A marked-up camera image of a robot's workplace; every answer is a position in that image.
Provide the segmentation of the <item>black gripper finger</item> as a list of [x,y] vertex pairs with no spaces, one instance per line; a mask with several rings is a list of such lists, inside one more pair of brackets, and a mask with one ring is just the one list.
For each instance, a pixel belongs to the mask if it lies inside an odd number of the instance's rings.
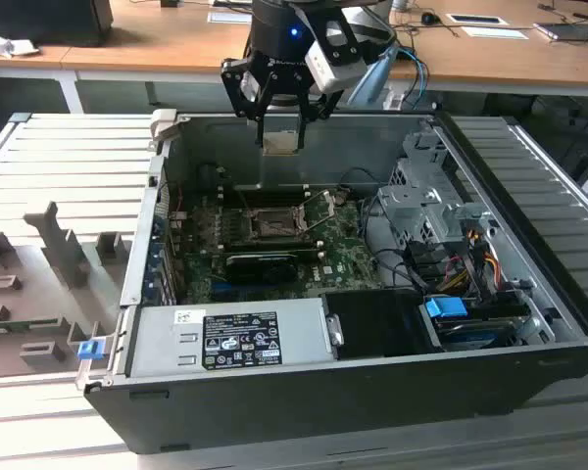
[[[253,100],[244,94],[242,81],[245,76],[250,76],[258,84],[258,92]],[[239,118],[256,123],[256,144],[262,148],[264,119],[274,95],[270,58],[247,57],[241,60],[225,60],[221,64],[220,77],[235,114]]]
[[343,90],[329,94],[322,94],[316,101],[311,101],[309,90],[312,83],[303,76],[296,77],[297,100],[299,107],[297,125],[297,149],[305,147],[307,126],[316,120],[327,120],[342,98]]

